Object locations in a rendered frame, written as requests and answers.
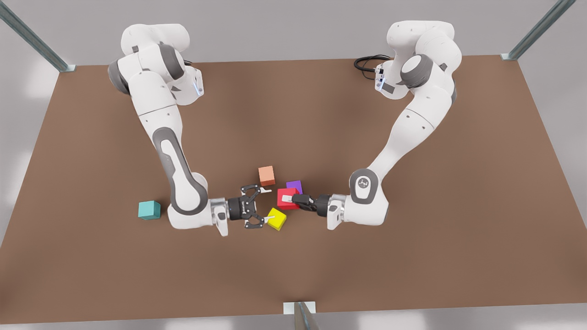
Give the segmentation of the silver frame post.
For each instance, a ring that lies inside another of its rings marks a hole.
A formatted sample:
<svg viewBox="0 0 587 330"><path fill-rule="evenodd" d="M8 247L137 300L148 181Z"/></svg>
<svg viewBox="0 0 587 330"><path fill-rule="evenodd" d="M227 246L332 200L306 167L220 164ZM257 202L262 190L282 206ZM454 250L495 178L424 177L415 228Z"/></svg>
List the silver frame post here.
<svg viewBox="0 0 587 330"><path fill-rule="evenodd" d="M293 315L295 330L320 330L314 318L316 302L284 302L283 314Z"/></svg>
<svg viewBox="0 0 587 330"><path fill-rule="evenodd" d="M51 47L49 47L3 0L0 0L0 19L17 35L28 43L42 58L50 63L58 72L74 72L76 65L66 63Z"/></svg>
<svg viewBox="0 0 587 330"><path fill-rule="evenodd" d="M517 61L527 50L570 9L576 0L557 0L555 4L544 14L534 27L510 50L500 54L502 61Z"/></svg>

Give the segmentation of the teal blue wooden cube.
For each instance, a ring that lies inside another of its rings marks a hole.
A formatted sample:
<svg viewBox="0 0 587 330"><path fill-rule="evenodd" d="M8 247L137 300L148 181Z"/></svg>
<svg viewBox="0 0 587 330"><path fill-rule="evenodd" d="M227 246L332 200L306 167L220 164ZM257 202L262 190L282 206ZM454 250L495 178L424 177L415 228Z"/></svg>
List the teal blue wooden cube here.
<svg viewBox="0 0 587 330"><path fill-rule="evenodd" d="M159 219L161 205L157 201L140 201L138 204L138 217L143 220Z"/></svg>

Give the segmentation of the yellow wooden cube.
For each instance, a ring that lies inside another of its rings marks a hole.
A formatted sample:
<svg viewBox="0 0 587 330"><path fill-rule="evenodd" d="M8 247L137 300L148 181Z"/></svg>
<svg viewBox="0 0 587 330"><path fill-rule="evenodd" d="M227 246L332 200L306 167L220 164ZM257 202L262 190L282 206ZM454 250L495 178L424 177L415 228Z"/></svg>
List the yellow wooden cube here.
<svg viewBox="0 0 587 330"><path fill-rule="evenodd" d="M286 221L287 215L275 208L272 208L266 217L266 223L277 231L281 230Z"/></svg>

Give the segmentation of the orange wooden cube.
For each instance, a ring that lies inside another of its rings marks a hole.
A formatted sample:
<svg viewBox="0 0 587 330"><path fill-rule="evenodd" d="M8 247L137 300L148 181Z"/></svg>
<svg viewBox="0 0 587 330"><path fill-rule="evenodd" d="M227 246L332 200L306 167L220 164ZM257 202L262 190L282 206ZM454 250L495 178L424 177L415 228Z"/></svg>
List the orange wooden cube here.
<svg viewBox="0 0 587 330"><path fill-rule="evenodd" d="M258 168L260 185L263 187L272 186L276 183L273 166L264 166Z"/></svg>

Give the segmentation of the red wooden cube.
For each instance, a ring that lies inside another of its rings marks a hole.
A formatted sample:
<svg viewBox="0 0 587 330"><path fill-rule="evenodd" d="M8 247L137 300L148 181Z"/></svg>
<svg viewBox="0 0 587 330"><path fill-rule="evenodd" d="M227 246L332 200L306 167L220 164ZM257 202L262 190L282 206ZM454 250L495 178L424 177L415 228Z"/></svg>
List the red wooden cube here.
<svg viewBox="0 0 587 330"><path fill-rule="evenodd" d="M277 190L277 206L280 209L299 209L300 206L293 202L293 196L298 194L297 188L280 188Z"/></svg>

